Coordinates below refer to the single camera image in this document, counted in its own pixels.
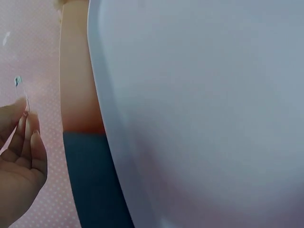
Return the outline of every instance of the pink wall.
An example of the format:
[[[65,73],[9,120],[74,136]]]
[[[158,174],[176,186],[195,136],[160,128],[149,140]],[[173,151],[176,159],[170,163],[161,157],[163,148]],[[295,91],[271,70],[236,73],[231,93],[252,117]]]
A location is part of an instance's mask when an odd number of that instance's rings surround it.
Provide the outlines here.
[[[0,0],[0,105],[16,99],[14,78],[20,75],[31,110],[38,112],[49,160],[46,185],[13,228],[80,227],[62,141],[59,32],[51,0]]]

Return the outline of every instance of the curved edge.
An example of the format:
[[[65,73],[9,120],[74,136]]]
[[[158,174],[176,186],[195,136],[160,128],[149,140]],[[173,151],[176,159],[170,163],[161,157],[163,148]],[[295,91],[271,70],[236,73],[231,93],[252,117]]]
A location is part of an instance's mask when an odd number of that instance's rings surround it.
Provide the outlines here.
[[[134,226],[136,228],[155,228],[158,227],[158,221],[156,221],[148,195],[144,190],[140,174],[133,160],[100,42],[98,15],[103,1],[94,0],[89,3],[87,36],[104,128],[118,180]]]

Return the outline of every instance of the fingernail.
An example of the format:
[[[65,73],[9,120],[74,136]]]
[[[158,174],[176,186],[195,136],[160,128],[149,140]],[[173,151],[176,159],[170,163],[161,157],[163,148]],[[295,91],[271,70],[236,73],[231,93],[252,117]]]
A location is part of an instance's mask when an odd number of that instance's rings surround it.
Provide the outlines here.
[[[34,130],[34,133],[37,133],[38,135],[40,135],[39,131],[38,130]]]
[[[30,111],[30,114],[38,116],[38,113],[36,111]]]

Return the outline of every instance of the white surface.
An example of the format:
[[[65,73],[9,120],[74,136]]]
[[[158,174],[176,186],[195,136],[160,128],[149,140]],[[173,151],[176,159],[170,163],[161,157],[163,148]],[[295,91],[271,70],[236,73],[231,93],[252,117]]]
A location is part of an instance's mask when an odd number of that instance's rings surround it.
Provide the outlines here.
[[[303,7],[90,1],[98,98],[137,228],[304,226]]]

